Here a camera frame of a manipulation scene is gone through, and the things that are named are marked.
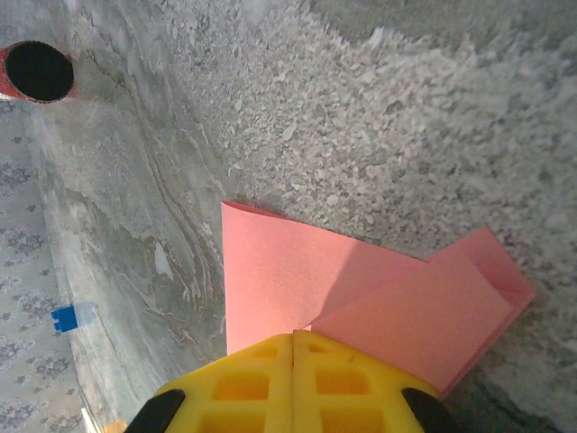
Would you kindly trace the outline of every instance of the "pink sticky note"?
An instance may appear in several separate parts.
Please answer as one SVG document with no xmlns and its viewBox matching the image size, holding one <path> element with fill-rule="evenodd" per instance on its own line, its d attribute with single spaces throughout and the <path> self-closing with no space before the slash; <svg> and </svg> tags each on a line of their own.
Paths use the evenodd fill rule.
<svg viewBox="0 0 577 433">
<path fill-rule="evenodd" d="M 446 394 L 509 312 L 473 264 L 454 253 L 322 316 L 311 330 Z"/>
<path fill-rule="evenodd" d="M 427 264 L 224 203 L 223 239 L 229 354 L 311 328 L 413 373 L 443 394 L 535 296 L 487 229 Z"/>
<path fill-rule="evenodd" d="M 229 354 L 307 327 L 321 313 L 426 266 L 251 207 L 223 204 Z"/>
</svg>

